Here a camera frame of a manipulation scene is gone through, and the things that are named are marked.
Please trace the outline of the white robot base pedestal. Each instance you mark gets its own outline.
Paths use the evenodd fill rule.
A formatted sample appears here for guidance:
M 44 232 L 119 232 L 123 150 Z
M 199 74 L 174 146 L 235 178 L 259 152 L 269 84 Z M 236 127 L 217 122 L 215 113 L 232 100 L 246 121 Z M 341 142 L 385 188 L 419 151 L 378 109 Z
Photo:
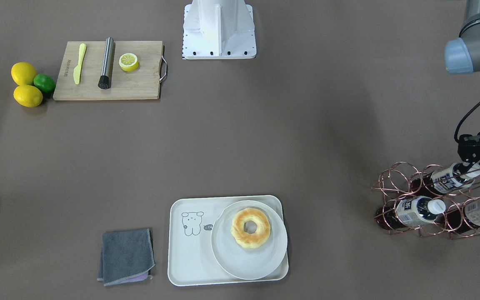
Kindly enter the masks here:
M 183 10 L 182 59 L 257 56 L 253 8 L 243 0 L 193 0 Z

